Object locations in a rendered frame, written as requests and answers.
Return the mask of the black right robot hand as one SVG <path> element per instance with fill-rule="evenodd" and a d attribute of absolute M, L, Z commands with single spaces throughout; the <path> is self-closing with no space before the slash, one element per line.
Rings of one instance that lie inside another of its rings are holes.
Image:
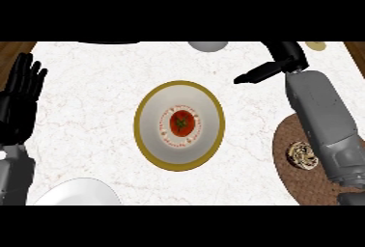
<path fill-rule="evenodd" d="M 263 45 L 274 61 L 263 63 L 246 74 L 241 74 L 234 79 L 235 84 L 258 84 L 280 72 L 293 72 L 309 67 L 305 51 L 296 41 L 265 41 Z"/>

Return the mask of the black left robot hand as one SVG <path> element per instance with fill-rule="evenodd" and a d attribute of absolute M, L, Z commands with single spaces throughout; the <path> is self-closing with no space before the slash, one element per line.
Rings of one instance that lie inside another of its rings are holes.
<path fill-rule="evenodd" d="M 0 92 L 0 146 L 23 145 L 33 134 L 46 75 L 33 54 L 21 53 Z"/>

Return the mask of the white bowl with gold rim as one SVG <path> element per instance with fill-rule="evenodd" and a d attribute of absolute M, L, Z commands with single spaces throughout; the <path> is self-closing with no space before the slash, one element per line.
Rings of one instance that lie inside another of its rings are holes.
<path fill-rule="evenodd" d="M 161 84 L 142 99 L 135 140 L 147 160 L 167 171 L 188 171 L 216 154 L 225 131 L 221 102 L 190 81 Z"/>

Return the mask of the brown woven placemat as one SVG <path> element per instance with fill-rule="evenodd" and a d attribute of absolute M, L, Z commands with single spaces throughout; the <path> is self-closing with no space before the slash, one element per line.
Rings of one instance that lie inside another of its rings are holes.
<path fill-rule="evenodd" d="M 296 114 L 284 119 L 272 139 L 272 157 L 286 188 L 300 205 L 336 205 L 340 193 L 361 193 L 364 189 L 342 187 L 327 179 L 323 164 L 311 170 L 297 168 L 289 161 L 287 149 L 296 142 L 306 142 L 302 123 Z"/>

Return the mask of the pale yellow round object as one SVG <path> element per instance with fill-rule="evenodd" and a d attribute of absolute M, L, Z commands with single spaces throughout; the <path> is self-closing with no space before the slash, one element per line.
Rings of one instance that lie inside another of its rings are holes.
<path fill-rule="evenodd" d="M 305 44 L 315 51 L 323 51 L 327 48 L 324 41 L 308 41 Z"/>

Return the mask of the grey round object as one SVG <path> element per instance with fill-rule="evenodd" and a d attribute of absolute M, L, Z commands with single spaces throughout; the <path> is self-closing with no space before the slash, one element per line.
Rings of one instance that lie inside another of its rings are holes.
<path fill-rule="evenodd" d="M 188 43 L 194 49 L 201 52 L 218 52 L 221 51 L 226 45 L 226 41 L 191 41 Z"/>

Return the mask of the beige patterned round object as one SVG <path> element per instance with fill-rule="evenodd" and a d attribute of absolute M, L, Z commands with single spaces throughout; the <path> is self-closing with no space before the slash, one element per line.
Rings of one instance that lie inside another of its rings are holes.
<path fill-rule="evenodd" d="M 287 159 L 293 166 L 308 171 L 320 164 L 320 159 L 308 142 L 296 142 L 290 145 Z"/>

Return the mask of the plain white plate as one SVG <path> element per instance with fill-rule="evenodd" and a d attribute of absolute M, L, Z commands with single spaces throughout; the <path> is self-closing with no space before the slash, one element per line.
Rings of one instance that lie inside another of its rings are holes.
<path fill-rule="evenodd" d="M 37 206 L 120 205 L 111 187 L 95 178 L 74 178 L 60 184 L 39 199 Z"/>

